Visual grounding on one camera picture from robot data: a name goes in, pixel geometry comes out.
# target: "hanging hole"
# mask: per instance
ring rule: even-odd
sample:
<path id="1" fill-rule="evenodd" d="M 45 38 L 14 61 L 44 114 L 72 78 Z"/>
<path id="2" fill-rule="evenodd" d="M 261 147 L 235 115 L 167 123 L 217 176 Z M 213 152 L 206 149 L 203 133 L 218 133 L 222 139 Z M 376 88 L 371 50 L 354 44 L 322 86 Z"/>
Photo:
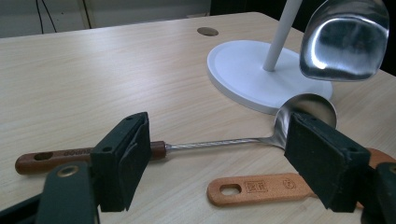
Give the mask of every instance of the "hanging hole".
<path id="1" fill-rule="evenodd" d="M 242 191 L 241 186 L 237 184 L 223 185 L 220 187 L 220 192 L 226 196 L 236 195 L 241 193 L 241 191 Z"/>
<path id="2" fill-rule="evenodd" d="M 35 155 L 35 161 L 46 161 L 53 156 L 53 152 L 41 152 Z"/>

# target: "black clamp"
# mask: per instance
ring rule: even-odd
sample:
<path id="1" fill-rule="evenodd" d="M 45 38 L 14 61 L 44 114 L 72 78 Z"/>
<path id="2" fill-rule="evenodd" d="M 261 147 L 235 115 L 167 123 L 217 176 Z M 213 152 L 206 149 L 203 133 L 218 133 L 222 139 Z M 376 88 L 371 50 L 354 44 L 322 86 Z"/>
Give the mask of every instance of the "black clamp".
<path id="1" fill-rule="evenodd" d="M 129 209 L 150 157 L 148 114 L 129 116 L 92 150 L 91 164 L 56 167 L 43 193 L 0 212 L 0 223 L 99 223 L 98 205 Z"/>

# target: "wooden handle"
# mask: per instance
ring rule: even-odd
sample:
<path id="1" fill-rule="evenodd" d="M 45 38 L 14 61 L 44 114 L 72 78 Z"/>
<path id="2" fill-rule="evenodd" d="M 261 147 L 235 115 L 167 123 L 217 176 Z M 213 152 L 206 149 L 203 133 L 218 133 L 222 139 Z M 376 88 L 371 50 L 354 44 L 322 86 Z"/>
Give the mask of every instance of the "wooden handle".
<path id="1" fill-rule="evenodd" d="M 151 159 L 163 159 L 166 156 L 166 144 L 163 141 L 151 142 Z M 20 175 L 38 175 L 70 161 L 90 162 L 92 147 L 67 149 L 59 151 L 29 153 L 20 156 L 15 162 L 15 169 Z"/>
<path id="2" fill-rule="evenodd" d="M 225 195 L 223 191 L 226 189 L 234 189 L 237 192 Z M 206 193 L 209 201 L 216 206 L 301 200 L 315 196 L 312 189 L 297 174 L 219 178 L 209 184 Z"/>

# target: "metal spoon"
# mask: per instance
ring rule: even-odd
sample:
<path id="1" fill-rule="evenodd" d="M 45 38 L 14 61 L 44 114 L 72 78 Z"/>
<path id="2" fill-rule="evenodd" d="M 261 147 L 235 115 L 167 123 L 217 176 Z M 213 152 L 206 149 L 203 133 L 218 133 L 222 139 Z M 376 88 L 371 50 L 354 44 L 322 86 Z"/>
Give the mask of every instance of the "metal spoon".
<path id="1" fill-rule="evenodd" d="M 151 142 L 151 158 L 163 159 L 174 151 L 203 147 L 223 147 L 229 145 L 262 143 L 285 149 L 288 135 L 290 115 L 292 112 L 305 112 L 321 119 L 332 127 L 336 127 L 337 115 L 334 106 L 325 98 L 311 94 L 301 94 L 290 98 L 276 113 L 274 134 L 271 137 L 240 138 L 215 142 L 203 142 L 184 145 L 169 145 L 164 141 Z M 46 173 L 54 167 L 70 161 L 89 161 L 92 148 L 67 149 L 59 151 L 29 153 L 20 156 L 15 169 L 20 175 Z"/>
<path id="2" fill-rule="evenodd" d="M 328 0 L 306 26 L 301 71 L 322 80 L 367 79 L 382 63 L 388 35 L 389 14 L 381 0 Z"/>

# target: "metal grommet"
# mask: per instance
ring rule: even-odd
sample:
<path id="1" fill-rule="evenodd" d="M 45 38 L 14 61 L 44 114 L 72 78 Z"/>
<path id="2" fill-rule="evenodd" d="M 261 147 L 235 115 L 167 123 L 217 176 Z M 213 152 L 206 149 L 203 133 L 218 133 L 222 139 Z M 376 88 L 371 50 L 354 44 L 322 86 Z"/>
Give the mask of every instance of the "metal grommet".
<path id="1" fill-rule="evenodd" d="M 77 172 L 78 172 L 78 166 L 69 165 L 69 166 L 62 168 L 62 170 L 58 171 L 57 175 L 59 177 L 68 177 L 68 176 L 73 175 Z"/>

